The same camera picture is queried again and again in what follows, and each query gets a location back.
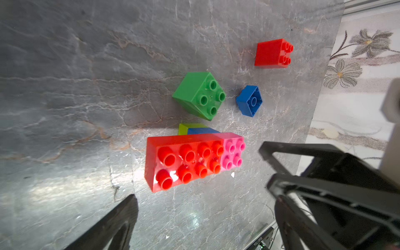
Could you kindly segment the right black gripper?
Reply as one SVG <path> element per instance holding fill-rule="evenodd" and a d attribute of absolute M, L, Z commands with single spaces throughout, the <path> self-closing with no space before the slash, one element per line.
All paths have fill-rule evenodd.
<path fill-rule="evenodd" d="M 344 247 L 400 248 L 400 238 L 391 232 L 400 230 L 400 187 L 378 170 L 352 155 L 334 165 L 341 150 L 331 144 L 264 141 L 258 152 L 278 173 L 268 181 L 268 191 L 275 198 L 291 192 L 307 198 L 317 224 Z M 306 169 L 301 177 L 292 176 L 296 171 L 289 161 L 302 157 Z"/>

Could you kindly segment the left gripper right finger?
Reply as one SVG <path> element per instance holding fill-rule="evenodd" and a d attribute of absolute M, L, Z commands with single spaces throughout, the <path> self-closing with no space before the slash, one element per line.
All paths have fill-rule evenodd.
<path fill-rule="evenodd" d="M 345 247 L 315 224 L 288 197 L 279 195 L 275 203 L 276 222 L 285 249 L 344 250 Z"/>

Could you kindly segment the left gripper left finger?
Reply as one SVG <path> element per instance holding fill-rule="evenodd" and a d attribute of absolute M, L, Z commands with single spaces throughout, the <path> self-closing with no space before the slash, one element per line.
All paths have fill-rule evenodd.
<path fill-rule="evenodd" d="M 67 250 L 128 250 L 139 213 L 138 200 L 128 195 L 113 210 L 81 237 L 66 247 Z"/>

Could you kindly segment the long red lego brick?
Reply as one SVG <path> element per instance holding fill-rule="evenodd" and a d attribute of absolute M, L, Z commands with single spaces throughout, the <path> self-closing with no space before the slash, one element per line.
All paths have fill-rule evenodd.
<path fill-rule="evenodd" d="M 223 142 L 216 134 L 148 137 L 144 177 L 151 191 L 219 174 Z"/>

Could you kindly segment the pink square lego brick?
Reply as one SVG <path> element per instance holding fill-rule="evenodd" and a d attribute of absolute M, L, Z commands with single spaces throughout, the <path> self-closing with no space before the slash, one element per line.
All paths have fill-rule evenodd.
<path fill-rule="evenodd" d="M 224 153 L 221 157 L 221 172 L 241 167 L 243 163 L 242 153 L 246 148 L 244 137 L 235 133 L 216 133 L 223 139 Z"/>

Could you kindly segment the lime green square lego brick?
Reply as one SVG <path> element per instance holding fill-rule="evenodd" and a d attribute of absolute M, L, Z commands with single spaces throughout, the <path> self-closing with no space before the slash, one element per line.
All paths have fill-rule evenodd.
<path fill-rule="evenodd" d="M 178 135 L 187 135 L 191 128 L 207 128 L 207 126 L 203 124 L 179 124 Z"/>

